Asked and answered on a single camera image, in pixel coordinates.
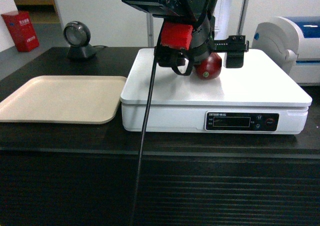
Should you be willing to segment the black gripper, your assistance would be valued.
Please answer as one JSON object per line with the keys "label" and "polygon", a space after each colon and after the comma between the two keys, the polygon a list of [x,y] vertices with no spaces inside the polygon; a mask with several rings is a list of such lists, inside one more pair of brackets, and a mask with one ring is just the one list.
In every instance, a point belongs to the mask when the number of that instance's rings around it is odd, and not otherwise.
{"label": "black gripper", "polygon": [[[161,32],[164,22],[192,25],[192,39],[189,50],[173,49],[161,45]],[[210,43],[213,42],[215,17],[205,14],[199,21],[187,21],[180,17],[165,17],[163,21],[157,45],[154,51],[154,60],[160,67],[171,68],[179,76],[190,76],[194,64],[205,60],[213,51]],[[239,69],[244,65],[244,54],[249,51],[249,41],[245,35],[230,35],[227,39],[214,40],[214,51],[225,53],[224,61],[227,69]],[[184,66],[188,60],[185,72],[179,67]]]}

